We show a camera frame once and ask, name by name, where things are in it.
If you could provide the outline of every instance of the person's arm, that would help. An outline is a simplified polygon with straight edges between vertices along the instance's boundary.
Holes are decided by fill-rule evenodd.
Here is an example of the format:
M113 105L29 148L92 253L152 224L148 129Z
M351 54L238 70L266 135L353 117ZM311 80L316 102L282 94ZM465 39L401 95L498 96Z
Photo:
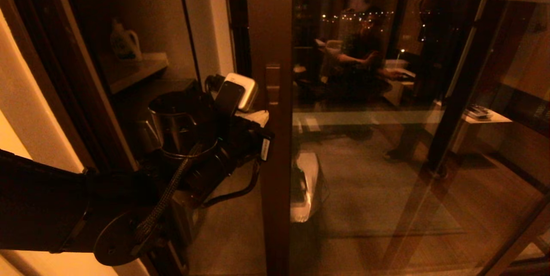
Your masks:
M364 64L364 62L365 62L365 60L350 57L350 56L346 55L345 53L339 53L337 58L338 58L338 62L340 62L340 63Z
M398 71L391 71L390 72L385 68L379 68L377 70L377 72L380 76L388 78L389 80L397 80L398 78L401 78L401 76L403 75L402 73L400 73Z

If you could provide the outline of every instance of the shelf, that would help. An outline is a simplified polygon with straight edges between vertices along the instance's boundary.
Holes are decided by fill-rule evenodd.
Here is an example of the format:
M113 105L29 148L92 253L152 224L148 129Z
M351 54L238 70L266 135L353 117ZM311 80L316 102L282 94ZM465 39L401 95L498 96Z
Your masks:
M464 119L469 124L477 124L477 123L511 123L512 121L504 116L502 116L499 113L496 113L492 110L489 110L489 113L492 114L491 118L487 120L477 120L474 119L466 114L462 115L462 119Z
M116 94L168 66L166 53L144 53L143 61L118 61L114 56L100 59L110 92Z

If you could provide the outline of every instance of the wooden floor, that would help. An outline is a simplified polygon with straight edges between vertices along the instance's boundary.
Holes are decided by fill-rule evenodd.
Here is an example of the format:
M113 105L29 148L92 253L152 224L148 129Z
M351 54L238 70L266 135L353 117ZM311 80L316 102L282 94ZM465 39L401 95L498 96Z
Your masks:
M396 145L402 129L393 123L375 125L372 130L381 133L387 145ZM415 172L410 178L414 195L407 209L417 211L413 213L417 218L430 217L433 207L423 206L415 198L431 193L463 232L326 238L318 231L321 208L306 223L291 227L292 275L476 275L542 198L533 186L487 155L450 155L446 162L448 178L430 178L421 170L430 138L420 136L414 158L407 162L407 174ZM377 161L370 165L375 167ZM222 192L242 187L248 176L235 174L228 178ZM398 225L402 231L414 221L418 219L407 216ZM208 209L203 228L188 249L191 275L265 274L262 227L258 188L248 196Z
M388 141L397 144L400 125L379 125L374 131L383 132ZM477 274L519 227L542 194L497 160L481 154L450 155L446 162L448 178L434 180L421 170L428 152L426 145L429 145L426 140L418 145L410 162L411 168L418 172L416 194L411 197L428 191L434 194L464 233L320 239L304 238L315 229L302 225L291 236L299 240L292 261L293 274ZM434 213L422 204L411 203L407 207L417 208L418 217ZM406 228L414 221L401 219L399 226ZM315 219L310 226L315 226Z

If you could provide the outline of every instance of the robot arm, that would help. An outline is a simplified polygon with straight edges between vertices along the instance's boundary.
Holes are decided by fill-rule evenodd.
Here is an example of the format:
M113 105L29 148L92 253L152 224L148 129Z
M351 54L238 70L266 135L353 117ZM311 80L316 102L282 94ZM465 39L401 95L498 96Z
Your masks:
M222 84L216 101L202 92L153 100L149 109L161 149L138 172L74 174L0 150L0 248L94 252L102 264L125 264L162 246L175 190L183 191L191 208L250 192L273 134L234 116L250 94L234 84ZM250 160L256 164L247 188L206 201Z

